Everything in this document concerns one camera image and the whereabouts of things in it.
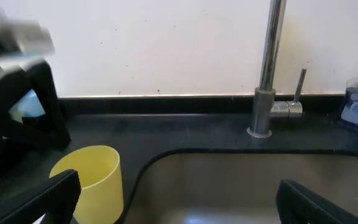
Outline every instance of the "faucet base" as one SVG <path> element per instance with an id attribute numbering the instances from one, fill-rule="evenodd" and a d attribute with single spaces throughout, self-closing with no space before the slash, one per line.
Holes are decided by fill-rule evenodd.
<path id="1" fill-rule="evenodd" d="M 250 127 L 247 128 L 247 133 L 250 136 L 255 137 L 255 138 L 269 138 L 272 135 L 271 130 L 269 130 L 267 134 L 257 134 L 257 133 L 252 132 Z"/>

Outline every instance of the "cup rim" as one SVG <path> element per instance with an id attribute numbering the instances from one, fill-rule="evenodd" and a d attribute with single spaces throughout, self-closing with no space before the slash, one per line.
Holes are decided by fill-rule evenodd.
<path id="1" fill-rule="evenodd" d="M 114 168 L 107 176 L 105 176 L 103 179 L 101 179 L 101 180 L 97 181 L 96 183 L 91 184 L 91 185 L 89 185 L 89 186 L 81 187 L 81 190 L 85 190 L 85 189 L 91 188 L 91 187 L 95 186 L 96 184 L 99 184 L 99 183 L 101 183 L 102 181 L 106 180 L 108 177 L 110 177 L 110 176 L 117 170 L 117 168 L 118 168 L 118 166 L 119 166 L 119 164 L 120 164 L 120 162 L 121 162 L 121 158 L 120 158 L 119 153 L 117 152 L 117 150 L 115 150 L 115 148 L 110 147 L 110 146 L 104 146 L 104 145 L 95 145 L 95 146 L 82 147 L 82 148 L 80 148 L 80 149 L 77 149 L 77 150 L 75 150 L 75 151 L 73 151 L 73 152 L 71 152 L 71 153 L 69 153 L 69 154 L 63 156 L 63 157 L 52 167 L 52 169 L 50 170 L 49 178 L 51 178 L 51 174 L 52 174 L 52 171 L 53 171 L 53 169 L 55 168 L 55 166 L 56 166 L 63 158 L 65 158 L 66 156 L 68 156 L 68 155 L 70 155 L 70 154 L 72 154 L 72 153 L 75 153 L 76 151 L 82 150 L 82 149 L 86 149 L 86 148 L 89 148 L 89 147 L 98 147 L 98 146 L 107 147 L 107 148 L 109 148 L 110 150 L 112 150 L 112 151 L 117 155 L 117 158 L 118 158 L 117 164 L 116 164 L 115 168 Z"/>

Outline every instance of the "faucet lever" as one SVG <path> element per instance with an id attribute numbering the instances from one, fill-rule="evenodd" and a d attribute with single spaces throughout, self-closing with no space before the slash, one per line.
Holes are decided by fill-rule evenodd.
<path id="1" fill-rule="evenodd" d="M 301 77 L 299 78 L 298 86 L 296 88 L 295 96 L 293 98 L 294 103 L 297 103 L 299 101 L 299 97 L 301 96 L 303 80 L 305 80 L 306 71 L 307 71 L 307 69 L 302 68 Z"/>

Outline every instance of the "sink basin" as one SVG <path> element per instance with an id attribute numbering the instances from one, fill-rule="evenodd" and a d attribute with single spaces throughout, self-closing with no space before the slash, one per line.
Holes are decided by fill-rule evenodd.
<path id="1" fill-rule="evenodd" d="M 275 195 L 282 179 L 358 217 L 358 157 L 194 153 L 147 168 L 124 223 L 280 223 Z"/>

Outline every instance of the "wall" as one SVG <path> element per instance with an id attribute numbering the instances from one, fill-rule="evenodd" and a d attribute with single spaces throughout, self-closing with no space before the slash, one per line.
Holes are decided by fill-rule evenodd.
<path id="1" fill-rule="evenodd" d="M 259 83 L 270 0 L 0 0 L 55 45 L 58 95 L 248 95 Z M 11 63 L 1 62 L 7 66 Z M 274 88 L 343 93 L 358 76 L 358 0 L 288 0 Z"/>

